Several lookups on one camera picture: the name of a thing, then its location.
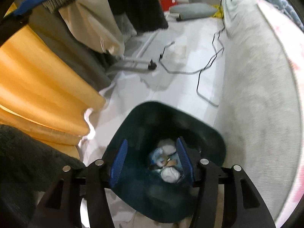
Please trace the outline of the brown tape roll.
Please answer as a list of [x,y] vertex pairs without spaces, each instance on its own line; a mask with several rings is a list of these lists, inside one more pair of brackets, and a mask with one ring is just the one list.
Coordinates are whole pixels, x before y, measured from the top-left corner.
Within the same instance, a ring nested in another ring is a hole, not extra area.
[[177,166],[177,164],[178,164],[178,162],[176,159],[169,158],[165,164],[165,167],[175,167],[175,166]]

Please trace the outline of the white tissue ball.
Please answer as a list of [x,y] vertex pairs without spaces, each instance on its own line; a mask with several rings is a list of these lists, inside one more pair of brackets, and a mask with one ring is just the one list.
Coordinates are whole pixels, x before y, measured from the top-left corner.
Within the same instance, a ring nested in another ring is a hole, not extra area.
[[166,167],[160,174],[162,180],[167,183],[176,183],[179,181],[181,174],[174,167]]
[[175,142],[172,139],[163,139],[158,143],[158,147],[162,149],[166,155],[172,155],[176,152]]

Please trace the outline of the light blue tissue packet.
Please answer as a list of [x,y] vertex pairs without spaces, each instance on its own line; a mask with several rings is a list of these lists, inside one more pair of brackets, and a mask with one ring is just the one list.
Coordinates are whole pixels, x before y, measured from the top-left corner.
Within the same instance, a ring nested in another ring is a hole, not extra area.
[[165,155],[161,148],[155,149],[153,152],[149,154],[150,164],[152,166],[157,166],[158,168],[164,167],[164,163],[166,162]]

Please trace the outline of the dark teal trash bin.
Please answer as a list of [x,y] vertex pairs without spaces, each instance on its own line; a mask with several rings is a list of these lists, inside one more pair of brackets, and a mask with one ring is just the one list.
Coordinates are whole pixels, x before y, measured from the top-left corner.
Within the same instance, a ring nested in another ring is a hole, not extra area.
[[217,130],[187,113],[156,101],[137,105],[103,154],[110,188],[154,221],[179,222],[193,214],[198,195],[194,166],[181,162],[184,152],[221,166],[226,146]]

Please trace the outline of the grey bed sheet mattress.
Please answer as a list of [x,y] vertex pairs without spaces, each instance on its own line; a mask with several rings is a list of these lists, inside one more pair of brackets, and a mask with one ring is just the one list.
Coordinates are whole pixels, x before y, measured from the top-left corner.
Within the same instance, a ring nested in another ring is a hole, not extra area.
[[227,43],[215,124],[227,148],[224,165],[242,166],[278,221],[290,214],[286,204],[301,157],[295,78],[257,0],[222,0],[222,6]]

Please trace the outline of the black hanging garment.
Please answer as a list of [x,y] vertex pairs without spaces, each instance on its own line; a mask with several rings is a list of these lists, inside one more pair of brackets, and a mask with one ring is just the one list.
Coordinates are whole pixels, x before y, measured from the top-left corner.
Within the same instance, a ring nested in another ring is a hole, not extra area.
[[108,3],[114,15],[127,15],[136,32],[169,27],[159,0],[108,0]]

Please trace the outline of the white clothes rack base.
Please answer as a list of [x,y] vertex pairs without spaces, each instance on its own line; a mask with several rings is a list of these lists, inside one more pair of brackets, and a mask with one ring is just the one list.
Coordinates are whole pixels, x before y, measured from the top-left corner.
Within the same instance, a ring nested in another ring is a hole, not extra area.
[[145,56],[152,42],[160,31],[131,36],[125,44],[125,53],[115,58],[107,70],[108,73],[118,70],[150,72],[157,68],[156,57]]

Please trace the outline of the yellow curtain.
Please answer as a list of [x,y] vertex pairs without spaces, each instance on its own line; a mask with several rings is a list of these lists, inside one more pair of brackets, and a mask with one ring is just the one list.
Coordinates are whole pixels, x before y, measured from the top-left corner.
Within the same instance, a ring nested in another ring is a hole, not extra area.
[[105,98],[25,26],[1,47],[1,123],[77,158],[87,109]]

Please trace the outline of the red box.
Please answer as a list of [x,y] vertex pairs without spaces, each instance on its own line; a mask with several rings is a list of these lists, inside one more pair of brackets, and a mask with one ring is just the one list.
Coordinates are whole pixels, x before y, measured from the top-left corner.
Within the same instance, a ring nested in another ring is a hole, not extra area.
[[169,8],[177,5],[177,1],[176,0],[160,0],[160,5],[162,8],[162,11],[169,11]]

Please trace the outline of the grey floor cushion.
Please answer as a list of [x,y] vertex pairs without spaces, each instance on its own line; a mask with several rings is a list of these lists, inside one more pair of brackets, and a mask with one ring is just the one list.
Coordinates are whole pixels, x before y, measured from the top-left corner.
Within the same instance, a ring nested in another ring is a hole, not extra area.
[[177,21],[187,21],[211,17],[217,12],[217,8],[206,3],[190,3],[171,6],[169,12],[178,14]]

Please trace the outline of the yellow plastic bag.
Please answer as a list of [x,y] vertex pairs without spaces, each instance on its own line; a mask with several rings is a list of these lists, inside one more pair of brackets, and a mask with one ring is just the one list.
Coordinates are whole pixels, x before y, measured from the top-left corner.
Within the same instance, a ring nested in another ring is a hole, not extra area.
[[222,6],[220,4],[218,4],[218,5],[212,5],[212,7],[216,9],[216,12],[211,17],[223,19],[224,12],[223,12]]

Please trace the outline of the blue cloud pattern duvet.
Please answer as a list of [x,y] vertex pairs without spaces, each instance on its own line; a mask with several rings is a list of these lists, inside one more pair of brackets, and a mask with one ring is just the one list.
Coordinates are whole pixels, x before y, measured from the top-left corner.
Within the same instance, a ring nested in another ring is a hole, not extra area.
[[294,22],[302,31],[303,23],[293,6],[287,0],[281,0],[281,12]]

